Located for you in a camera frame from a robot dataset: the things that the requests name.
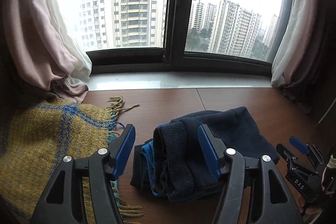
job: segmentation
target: high-rise building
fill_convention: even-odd
[[[87,51],[163,46],[167,0],[82,0],[81,7]]]
[[[208,52],[249,57],[261,16],[223,0],[212,28]]]
[[[202,30],[202,19],[204,14],[204,3],[201,0],[192,0],[188,30],[196,28],[197,32]]]
[[[214,21],[215,13],[216,13],[216,5],[208,3],[205,12],[203,12],[201,30],[209,29],[209,24],[211,21]]]
[[[266,27],[265,34],[262,39],[262,43],[265,44],[267,47],[272,47],[273,45],[277,23],[278,23],[278,17],[275,14],[273,14],[269,25]]]

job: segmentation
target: folded clothes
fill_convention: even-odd
[[[178,204],[220,192],[224,182],[217,182],[209,173],[198,142],[198,127],[202,124],[207,124],[226,147],[243,156],[259,159],[269,155],[274,163],[279,160],[245,107],[226,112],[200,111],[159,125],[152,140],[136,146],[131,185],[151,189],[155,196],[167,196]]]

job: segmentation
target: wooden table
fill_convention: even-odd
[[[285,98],[282,92],[273,88],[201,88],[201,89],[155,89],[155,90],[109,90],[89,91],[83,103],[98,107],[109,106],[109,97],[122,94],[125,107],[140,104],[120,115],[123,124],[132,123],[136,128],[135,145],[152,138],[154,128],[173,118],[201,110],[220,110],[247,107],[256,121],[260,133],[272,144],[289,146],[289,137],[295,135],[305,143],[321,143],[316,125],[297,107]],[[308,163],[301,156],[300,160]],[[119,178],[121,196],[131,205],[142,205],[146,216],[127,218],[143,224],[205,224],[210,223],[216,209],[219,195],[176,205],[165,198],[156,198],[149,192],[140,192],[129,183],[132,177],[133,151],[124,174]],[[280,159],[278,169],[284,176],[286,163]],[[289,185],[297,198],[298,192]],[[245,223],[249,202],[249,188],[244,191],[241,208],[241,223]]]

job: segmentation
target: black window frame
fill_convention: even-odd
[[[271,76],[272,62],[287,28],[293,1],[282,0],[279,15],[281,22],[267,62],[209,52],[185,52],[192,0],[167,0],[163,48],[118,48],[87,52],[92,61],[92,73],[211,71]],[[115,59],[116,53],[122,57],[121,63],[118,63],[120,58]]]

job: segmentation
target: navy garment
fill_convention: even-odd
[[[259,159],[269,155],[275,164],[279,160],[274,147],[260,135],[246,107],[226,112],[196,112],[154,130],[152,191],[167,195],[170,201],[179,204],[221,191],[223,182],[217,182],[209,173],[198,142],[198,127],[202,124],[207,124],[214,137],[220,138],[226,147],[236,149],[243,156]]]

